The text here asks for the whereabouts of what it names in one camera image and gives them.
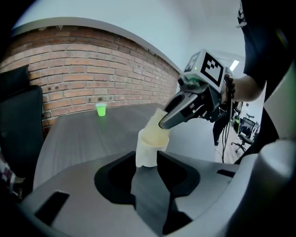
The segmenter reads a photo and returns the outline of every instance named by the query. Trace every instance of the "white cylinder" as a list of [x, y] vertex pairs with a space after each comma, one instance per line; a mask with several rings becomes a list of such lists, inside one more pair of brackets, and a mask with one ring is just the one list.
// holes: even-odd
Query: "white cylinder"
[[138, 133], [138, 142], [136, 148], [136, 166], [154, 167], [157, 166], [157, 151], [166, 151], [169, 137], [162, 146], [151, 146], [142, 140], [141, 134], [144, 129]]

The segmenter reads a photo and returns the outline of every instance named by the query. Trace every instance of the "green cup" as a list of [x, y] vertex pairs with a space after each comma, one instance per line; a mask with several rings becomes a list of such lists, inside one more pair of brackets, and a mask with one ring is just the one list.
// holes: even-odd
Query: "green cup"
[[104, 104], [104, 103], [96, 104], [96, 108], [97, 108], [99, 116], [105, 116], [105, 114], [106, 114], [106, 106], [107, 105]]

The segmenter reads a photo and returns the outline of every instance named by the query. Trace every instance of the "gray table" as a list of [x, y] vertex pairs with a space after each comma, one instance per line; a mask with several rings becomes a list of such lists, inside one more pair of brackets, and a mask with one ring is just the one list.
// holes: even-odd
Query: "gray table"
[[[96, 110], [61, 116], [41, 149], [33, 188], [67, 167], [116, 153], [136, 150], [138, 132], [145, 127], [159, 104], [108, 108], [106, 116]], [[167, 151], [215, 161], [212, 124], [204, 119], [182, 123], [170, 133]]]

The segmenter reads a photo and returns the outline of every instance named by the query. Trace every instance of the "black slot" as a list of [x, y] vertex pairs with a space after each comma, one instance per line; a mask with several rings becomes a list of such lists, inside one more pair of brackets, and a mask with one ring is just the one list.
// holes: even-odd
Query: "black slot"
[[234, 175], [235, 175], [235, 172], [224, 170], [224, 169], [220, 169], [220, 170], [217, 171], [217, 174], [220, 174], [220, 175], [224, 175], [224, 176], [228, 176], [228, 177], [233, 178]]
[[55, 192], [47, 199], [42, 207], [35, 213], [35, 216], [47, 225], [51, 225], [62, 206], [68, 199], [69, 194]]

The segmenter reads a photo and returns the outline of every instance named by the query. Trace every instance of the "floor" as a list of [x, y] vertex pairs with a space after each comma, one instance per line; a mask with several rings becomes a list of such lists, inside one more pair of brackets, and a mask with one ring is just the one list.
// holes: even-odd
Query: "floor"
[[[244, 154], [242, 149], [239, 149], [237, 153], [235, 152], [238, 148], [237, 145], [231, 145], [231, 143], [239, 143], [241, 144], [240, 138], [237, 136], [237, 133], [234, 131], [233, 127], [230, 127], [229, 130], [229, 136], [226, 143], [226, 148], [224, 152], [224, 162], [233, 164], [236, 160], [240, 158], [241, 155]], [[244, 146], [246, 149], [250, 147], [249, 144], [245, 144]], [[219, 145], [215, 147], [215, 156], [216, 156], [216, 162], [222, 162], [222, 133], [219, 138]]]

